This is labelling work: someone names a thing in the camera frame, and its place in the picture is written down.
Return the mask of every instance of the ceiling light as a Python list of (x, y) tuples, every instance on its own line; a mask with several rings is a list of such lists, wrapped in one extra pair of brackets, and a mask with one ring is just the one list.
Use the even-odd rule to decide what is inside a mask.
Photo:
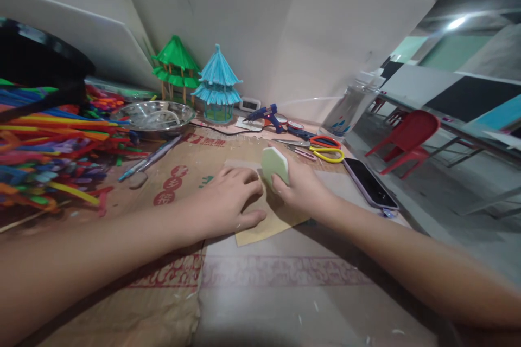
[(461, 26), (464, 21), (465, 21), (465, 17), (456, 19), (455, 21), (453, 21), (451, 24), (449, 24), (447, 26), (447, 30), (454, 30), (455, 28)]

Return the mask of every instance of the pagoda model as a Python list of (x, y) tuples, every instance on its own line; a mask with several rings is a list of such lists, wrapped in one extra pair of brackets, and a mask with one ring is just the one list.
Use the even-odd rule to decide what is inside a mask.
[(197, 76), (194, 73), (199, 71), (199, 67), (188, 54), (183, 46), (181, 39), (174, 35), (170, 42), (156, 56), (152, 57), (161, 63), (160, 66), (154, 68), (153, 73), (162, 81), (163, 100), (165, 99), (165, 83), (167, 83), (170, 99), (174, 100), (174, 91), (172, 86), (183, 88), (183, 102), (186, 104), (186, 88), (195, 89), (199, 86)]
[(228, 123), (233, 118), (233, 105), (243, 101), (233, 86), (242, 83), (228, 65), (218, 44), (215, 53), (199, 73), (201, 85), (192, 93), (205, 102), (205, 118), (214, 123)]

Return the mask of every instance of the metal bowl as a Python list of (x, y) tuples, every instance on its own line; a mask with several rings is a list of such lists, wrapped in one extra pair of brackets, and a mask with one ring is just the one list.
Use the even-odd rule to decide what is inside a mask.
[(195, 111), (184, 104), (168, 101), (131, 103), (111, 115), (112, 120), (129, 117), (124, 128), (136, 131), (144, 139), (169, 139), (181, 134), (195, 118)]

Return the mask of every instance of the yellow scissors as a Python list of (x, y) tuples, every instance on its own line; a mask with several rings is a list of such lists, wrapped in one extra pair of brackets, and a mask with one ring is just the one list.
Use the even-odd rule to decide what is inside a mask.
[[(344, 152), (342, 152), (342, 145), (335, 140), (334, 138), (328, 136), (314, 136), (309, 139), (309, 141), (291, 141), (285, 139), (274, 139), (273, 141), (277, 141), (283, 144), (292, 145), (296, 147), (309, 149), (315, 156), (319, 159), (324, 160), (325, 162), (336, 164), (341, 163), (344, 158)], [(329, 158), (321, 154), (320, 152), (336, 152), (340, 154), (339, 158)]]

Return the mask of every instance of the green wall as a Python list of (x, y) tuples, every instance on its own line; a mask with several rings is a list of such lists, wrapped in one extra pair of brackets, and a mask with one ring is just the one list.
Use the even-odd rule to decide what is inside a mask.
[(420, 66), (454, 72), (493, 35), (447, 35), (425, 56)]
[(400, 45), (398, 45), (392, 54), (398, 54), (401, 56), (397, 62), (407, 63), (427, 38), (428, 37), (425, 36), (408, 36), (402, 41), (402, 43), (400, 43)]

